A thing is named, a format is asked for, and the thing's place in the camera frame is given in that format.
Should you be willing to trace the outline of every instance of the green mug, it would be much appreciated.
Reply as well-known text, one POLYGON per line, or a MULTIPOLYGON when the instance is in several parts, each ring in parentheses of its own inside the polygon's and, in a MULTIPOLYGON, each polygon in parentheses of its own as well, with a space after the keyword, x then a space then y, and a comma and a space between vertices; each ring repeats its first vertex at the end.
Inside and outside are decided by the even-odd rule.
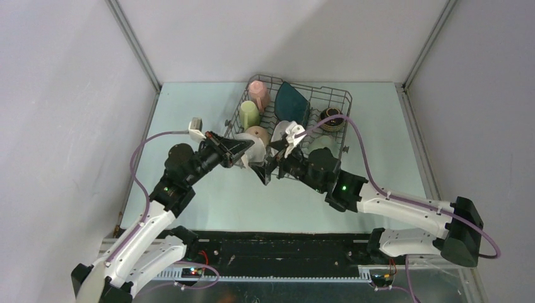
POLYGON ((253 101, 247 100, 240 105, 240 122, 244 131, 251 126, 260 125, 260 112, 253 101))

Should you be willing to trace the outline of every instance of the light blue table surface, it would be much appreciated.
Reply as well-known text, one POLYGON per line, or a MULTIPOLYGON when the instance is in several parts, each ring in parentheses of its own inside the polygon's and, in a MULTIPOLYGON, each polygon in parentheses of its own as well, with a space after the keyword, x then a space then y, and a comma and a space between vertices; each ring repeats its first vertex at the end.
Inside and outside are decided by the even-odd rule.
MULTIPOLYGON (((392 190, 425 196, 413 147, 393 83, 305 83, 349 91, 351 118, 363 136, 373 177, 392 190)), ((166 83, 160 94, 148 135, 187 129, 192 117, 203 119, 203 131, 225 132, 246 83, 166 83)), ((177 143, 195 142, 170 135, 148 143, 137 176, 150 193, 162 176, 167 152, 177 143)), ((348 128, 342 168, 366 176, 356 134, 348 128)), ((195 186, 196 195, 170 228, 258 232, 370 232, 376 227, 410 228, 379 215, 340 213, 298 181, 272 178, 262 185, 251 170, 217 167, 195 186)), ((121 228, 128 228, 143 211, 144 198, 137 185, 129 195, 121 228)))

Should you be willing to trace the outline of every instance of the table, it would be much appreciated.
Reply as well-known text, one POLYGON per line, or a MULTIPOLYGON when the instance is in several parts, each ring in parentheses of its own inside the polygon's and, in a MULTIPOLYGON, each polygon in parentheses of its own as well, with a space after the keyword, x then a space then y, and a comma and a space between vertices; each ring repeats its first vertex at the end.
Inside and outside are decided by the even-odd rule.
MULTIPOLYGON (((347 90, 353 96, 351 118, 362 133, 374 179, 385 187, 425 196, 420 172, 393 83, 304 83, 347 90)), ((192 117, 203 119, 203 131, 225 132, 225 120, 236 108, 246 83, 165 83, 158 99, 148 136, 187 129, 192 117)), ((195 142, 184 135, 170 135, 148 143, 139 161, 137 176, 150 193, 162 176, 169 149, 177 143, 195 142)), ((342 169, 366 176, 356 134, 348 128, 348 153, 342 169)), ((196 196, 169 228, 183 225, 196 230, 234 232, 371 232, 374 228, 406 229, 412 226, 387 217, 340 213, 304 184, 273 178, 262 185, 251 170, 217 167, 195 186, 196 196)), ((134 185, 121 221, 126 229, 144 208, 141 190, 134 185)))

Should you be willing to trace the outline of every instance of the metal wire basket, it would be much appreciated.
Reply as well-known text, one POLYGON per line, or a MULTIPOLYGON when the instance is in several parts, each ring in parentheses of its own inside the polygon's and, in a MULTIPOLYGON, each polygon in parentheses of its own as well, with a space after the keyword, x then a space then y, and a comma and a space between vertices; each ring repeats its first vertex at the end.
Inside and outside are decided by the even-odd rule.
MULTIPOLYGON (((273 135, 275 126, 280 122, 279 119, 275 116, 275 97, 279 91, 279 87, 283 84, 284 80, 274 76, 267 76, 264 74, 256 74, 249 79, 247 86, 245 87, 244 93, 236 106, 234 114, 230 120, 225 121, 226 131, 224 137, 234 139, 235 136, 239 133, 243 133, 244 128, 239 118, 239 108, 243 101, 250 100, 248 88, 249 84, 255 80, 264 82, 267 89, 269 90, 269 96, 271 97, 271 103, 264 109, 264 113, 261 117, 260 126, 265 128, 270 136, 273 135)), ((353 97, 346 90, 339 90, 337 88, 331 87, 314 87, 309 85, 303 85, 299 83, 289 82, 298 92, 301 93, 309 102, 310 102, 310 115, 309 121, 305 126, 306 129, 311 128, 313 125, 317 124, 320 121, 320 113, 330 107, 335 107, 339 109, 344 115, 349 116, 351 110, 351 103, 353 97)), ((332 137, 336 142, 336 147, 338 149, 338 156, 340 159, 342 157, 342 152, 348 152, 349 147, 344 146, 346 141, 346 133, 348 129, 348 124, 346 123, 344 128, 336 132, 324 131, 321 128, 316 129, 310 136, 306 136, 303 141, 301 141, 301 148, 303 153, 308 156, 308 146, 316 138, 327 135, 332 137)))

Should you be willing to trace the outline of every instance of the cable connector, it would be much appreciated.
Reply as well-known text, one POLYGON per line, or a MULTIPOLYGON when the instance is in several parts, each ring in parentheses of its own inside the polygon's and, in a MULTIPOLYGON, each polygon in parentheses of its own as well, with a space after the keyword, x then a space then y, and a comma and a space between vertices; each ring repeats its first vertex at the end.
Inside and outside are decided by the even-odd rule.
POLYGON ((203 134, 203 120, 201 118, 193 118, 187 126, 189 137, 191 140, 200 143, 206 139, 203 134))
POLYGON ((305 138, 305 136, 301 136, 299 138, 295 137, 297 134, 300 134, 304 131, 305 129, 303 128, 303 126, 297 124, 297 122, 295 121, 292 121, 290 125, 288 125, 288 127, 285 129, 285 133, 287 135, 286 142, 288 142, 288 147, 286 147, 286 151, 285 151, 285 158, 288 158, 288 155, 290 155, 291 151, 297 145, 299 145, 301 140, 305 138))

